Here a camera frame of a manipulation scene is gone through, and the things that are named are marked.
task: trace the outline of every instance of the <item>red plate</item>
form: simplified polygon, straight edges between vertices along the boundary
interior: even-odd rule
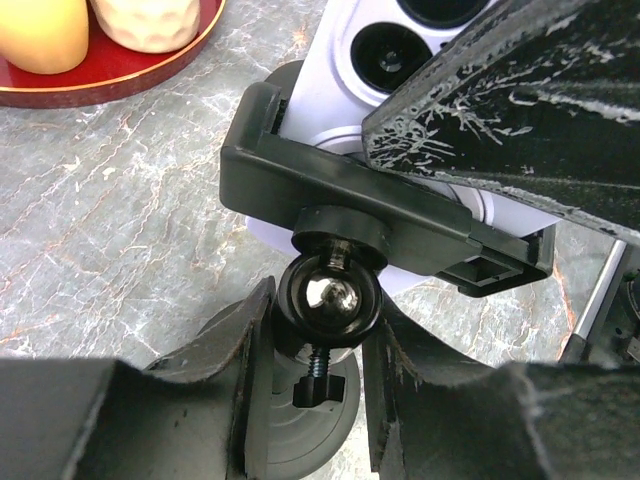
[[[0,56],[0,105],[63,108],[94,105],[151,88],[186,67],[202,50],[218,21],[225,0],[200,0],[200,28],[182,50],[139,53],[111,40],[90,12],[89,52],[73,70],[37,75],[11,65]]]

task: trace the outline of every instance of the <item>marble tabletop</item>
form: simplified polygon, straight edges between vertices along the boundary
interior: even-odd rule
[[[104,105],[0,109],[0,355],[121,356],[136,366],[191,340],[290,259],[218,199],[218,151],[244,89],[304,58],[324,1],[229,1],[176,77]],[[485,299],[428,280],[395,297],[492,365],[554,361],[612,240],[558,227],[554,274]],[[368,473],[364,409],[316,479]]]

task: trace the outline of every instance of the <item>threaded bolt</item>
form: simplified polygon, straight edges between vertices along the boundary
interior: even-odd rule
[[[309,363],[309,376],[322,378],[329,375],[329,359],[331,352],[328,348],[313,347]]]

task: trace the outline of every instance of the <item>black camera lens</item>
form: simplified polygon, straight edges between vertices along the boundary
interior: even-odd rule
[[[414,32],[395,23],[374,23],[362,29],[351,44],[351,63],[372,88],[391,93],[432,57]]]
[[[464,25],[486,7],[489,0],[398,0],[415,21],[434,28]]]

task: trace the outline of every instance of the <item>gold rim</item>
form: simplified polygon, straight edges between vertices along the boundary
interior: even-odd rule
[[[191,49],[193,49],[201,41],[203,41],[209,35],[209,33],[211,32],[213,27],[216,25],[216,23],[218,23],[218,19],[220,18],[220,15],[222,14],[222,10],[224,10],[225,3],[226,3],[226,0],[222,0],[220,2],[220,6],[218,7],[218,11],[216,12],[216,16],[213,17],[213,20],[211,21],[211,23],[207,26],[207,28],[204,29],[204,31],[198,37],[196,37],[194,40],[192,40],[191,43],[189,43],[189,45],[184,47],[182,50],[178,51],[172,57],[169,57],[166,60],[163,60],[162,62],[160,62],[160,63],[158,63],[156,65],[153,65],[152,67],[147,67],[144,70],[140,70],[139,72],[135,72],[135,73],[130,73],[129,75],[125,75],[123,77],[112,78],[111,80],[104,80],[102,82],[96,82],[96,83],[85,83],[83,85],[74,85],[74,86],[71,86],[71,87],[48,87],[48,88],[22,88],[22,87],[16,88],[16,87],[2,87],[2,86],[0,86],[0,92],[11,92],[11,93],[73,92],[75,90],[84,90],[84,89],[88,89],[88,88],[102,87],[104,85],[112,85],[114,83],[126,82],[127,80],[131,80],[131,79],[139,77],[141,75],[145,75],[145,74],[147,74],[149,72],[152,72],[154,70],[157,70],[158,68],[163,67],[164,65],[167,65],[168,63],[173,62],[174,60],[177,60],[178,58],[182,57],[185,53],[187,53]]]

